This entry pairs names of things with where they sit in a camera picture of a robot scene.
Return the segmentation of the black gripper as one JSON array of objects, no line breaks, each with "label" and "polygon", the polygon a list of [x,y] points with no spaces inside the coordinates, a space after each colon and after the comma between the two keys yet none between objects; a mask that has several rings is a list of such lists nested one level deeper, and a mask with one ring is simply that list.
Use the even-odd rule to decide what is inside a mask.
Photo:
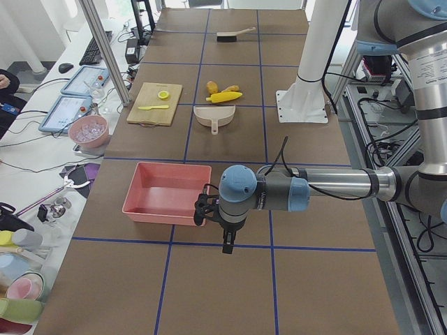
[{"label": "black gripper", "polygon": [[209,195],[207,193],[209,191],[209,187],[219,190],[212,184],[204,184],[202,192],[198,195],[198,199],[194,203],[195,212],[193,215],[193,221],[197,226],[201,226],[205,219],[218,223],[223,229],[222,253],[232,254],[236,232],[244,226],[244,220],[236,223],[226,221],[219,213],[219,195]]}]

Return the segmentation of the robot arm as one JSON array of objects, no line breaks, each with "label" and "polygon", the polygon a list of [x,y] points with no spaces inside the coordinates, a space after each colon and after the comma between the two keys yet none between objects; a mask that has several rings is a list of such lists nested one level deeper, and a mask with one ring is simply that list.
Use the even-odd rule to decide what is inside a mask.
[{"label": "robot arm", "polygon": [[298,169],[271,165],[254,172],[228,167],[218,193],[201,193],[194,222],[223,228],[223,251],[252,209],[304,211],[312,195],[341,200],[378,198],[446,217],[446,2],[361,1],[356,49],[362,55],[403,54],[416,107],[424,160],[418,167],[378,170]]}]

